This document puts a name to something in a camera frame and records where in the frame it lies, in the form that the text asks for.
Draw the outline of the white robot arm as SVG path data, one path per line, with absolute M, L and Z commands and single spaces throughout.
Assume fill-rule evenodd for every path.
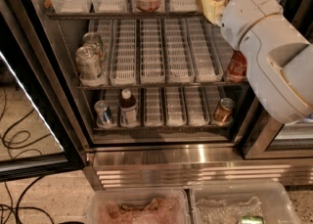
M 313 45 L 276 0 L 197 0 L 209 22 L 247 61 L 246 79 L 263 108 L 290 124 L 313 113 Z

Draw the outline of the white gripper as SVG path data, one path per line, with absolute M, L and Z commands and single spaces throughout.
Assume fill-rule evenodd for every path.
M 222 37 L 234 50 L 239 49 L 243 37 L 256 23 L 283 13 L 283 7 L 276 0 L 230 0 L 229 3 L 228 0 L 197 0 L 197 3 L 209 22 L 220 25 Z

